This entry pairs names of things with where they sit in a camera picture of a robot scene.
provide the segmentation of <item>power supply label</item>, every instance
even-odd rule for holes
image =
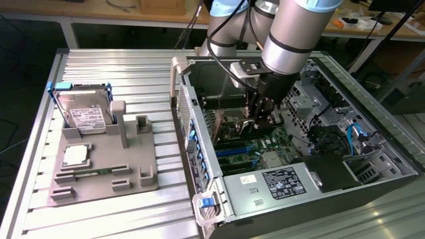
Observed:
[[[79,130],[106,128],[102,108],[71,109],[70,111]]]
[[[263,173],[266,183],[276,200],[307,193],[294,168],[283,168]]]

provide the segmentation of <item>gray plastic block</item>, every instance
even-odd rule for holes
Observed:
[[[137,131],[138,134],[150,133],[153,131],[153,122],[147,116],[137,116]]]
[[[139,168],[139,185],[141,187],[151,186],[157,183],[157,174],[154,172],[153,166],[150,167],[150,172],[143,173],[143,168]]]
[[[114,192],[131,189],[133,188],[133,183],[130,178],[123,178],[123,179],[115,179],[113,180],[113,190]]]
[[[127,121],[125,124],[127,129],[129,148],[122,147],[122,136],[119,134],[85,134],[82,135],[83,138],[70,140],[65,137],[65,135],[62,136],[54,168],[54,177],[57,176],[57,173],[65,174],[61,174],[61,177],[57,180],[53,178],[50,196],[53,195],[53,190],[62,188],[63,186],[73,186],[77,196],[75,198],[58,201],[49,197],[47,205],[50,207],[149,192],[159,188],[153,129],[150,130],[150,133],[138,134],[135,127],[138,124],[137,121]],[[66,147],[73,144],[93,144],[93,150],[87,156],[91,160],[91,168],[74,169],[62,172],[61,169],[63,167]],[[119,168],[113,167],[123,165],[126,167],[123,167],[125,169],[119,172],[119,174],[127,174],[117,176],[113,170]],[[69,176],[70,173],[82,171],[89,171],[90,173],[99,172],[99,175],[91,176],[81,174],[74,177]],[[133,188],[114,191],[111,182],[113,180],[122,178],[130,178]]]
[[[65,173],[57,173],[54,176],[54,180],[58,184],[77,182],[77,178],[74,177],[74,170],[70,170]]]
[[[114,176],[119,176],[119,175],[126,175],[126,174],[131,174],[133,173],[133,169],[130,164],[121,164],[121,165],[113,165],[114,168],[113,169],[113,174]]]
[[[119,135],[121,134],[121,128],[118,124],[107,125],[107,134],[109,135]]]
[[[118,119],[123,148],[129,148],[127,131],[126,131],[125,116],[123,116],[126,114],[126,101],[113,101],[111,112]]]
[[[75,190],[71,186],[55,188],[51,193],[51,198],[58,201],[62,199],[75,198]]]
[[[66,139],[82,138],[82,134],[78,128],[63,128],[62,133],[66,136]]]

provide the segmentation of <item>desk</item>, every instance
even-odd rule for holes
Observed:
[[[121,5],[139,5],[138,0],[121,0]],[[79,48],[74,23],[155,26],[186,28],[191,22],[199,0],[187,0],[187,14],[181,16],[142,14],[111,7],[106,0],[87,0],[85,3],[65,0],[2,0],[0,14],[9,19],[54,21],[62,26],[70,48]],[[210,13],[203,7],[195,29],[207,29]]]
[[[122,5],[137,4],[138,0],[121,0]],[[175,27],[185,28],[193,19],[199,0],[187,0],[187,14],[183,16],[170,15],[147,15],[142,14],[141,10],[131,9],[127,13],[121,9],[111,7],[106,0],[87,0],[86,3],[66,2],[65,0],[2,0],[0,14],[10,19],[55,21],[61,23],[70,48],[79,48],[79,41],[74,32],[74,23],[87,24],[110,24],[110,25],[131,25],[131,26],[155,26],[155,27]],[[366,15],[371,12],[367,7],[346,0],[343,7],[359,11],[363,8]],[[399,18],[387,17],[395,22],[392,25],[384,25],[380,31],[371,35],[372,42],[370,43],[364,53],[359,57],[350,72],[356,71],[371,53],[384,40],[386,36],[400,21]],[[203,7],[197,29],[207,29],[210,23],[210,13]],[[332,23],[328,23],[323,36],[344,37],[344,38],[367,38],[368,31],[355,29],[340,29]],[[406,26],[402,27],[392,40],[399,41],[425,41],[425,36],[418,35]]]
[[[356,4],[356,3],[351,2],[350,0],[346,0],[343,2],[342,8],[352,9],[354,12],[355,11],[359,12],[360,9],[363,9],[364,16],[370,16],[370,14],[372,14],[372,13],[376,13],[376,14],[379,13],[376,11],[370,11],[366,6],[363,6],[362,4]],[[336,11],[336,13],[334,14],[332,20],[336,19],[336,18],[340,18],[340,17],[342,17],[342,15]],[[394,24],[392,25],[384,25],[382,30],[372,32],[371,37],[370,37],[370,39],[372,39],[372,41],[368,44],[368,46],[367,46],[363,54],[360,55],[359,59],[354,63],[354,66],[352,66],[352,68],[348,71],[350,73],[356,72],[359,70],[359,68],[362,67],[362,65],[364,64],[367,59],[370,58],[372,52],[378,48],[379,44],[384,40],[386,36],[391,33],[391,31],[394,30],[396,24],[402,20],[400,18],[392,16],[391,14],[386,14],[386,17],[390,20],[392,20]],[[324,32],[323,36],[347,37],[347,38],[367,38],[367,36],[370,34],[370,31],[362,31],[358,28],[340,29],[332,24],[332,20],[330,21],[330,23],[327,25],[326,32]],[[395,36],[392,37],[392,40],[425,42],[425,36],[418,35],[411,29],[408,29],[406,26],[403,26],[400,28],[400,30],[398,31],[398,33],[395,34]]]

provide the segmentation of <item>blue cable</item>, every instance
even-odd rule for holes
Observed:
[[[355,146],[354,146],[354,142],[352,142],[354,127],[356,127],[359,133],[362,133],[363,135],[367,135],[367,134],[362,131],[360,124],[354,123],[354,124],[351,124],[351,125],[348,126],[347,139],[348,139],[348,144],[351,145],[352,155],[355,155]]]

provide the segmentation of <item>workbench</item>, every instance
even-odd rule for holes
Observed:
[[[260,56],[259,51],[238,54]],[[194,50],[114,49],[75,49],[57,55],[49,81],[110,82],[114,99],[127,102],[125,120],[147,115],[154,121],[161,188],[70,206],[47,206],[63,118],[45,92],[3,218],[2,239],[199,238],[170,103],[173,57],[195,55]],[[422,238],[424,182],[425,178],[419,179],[368,205],[262,238]]]

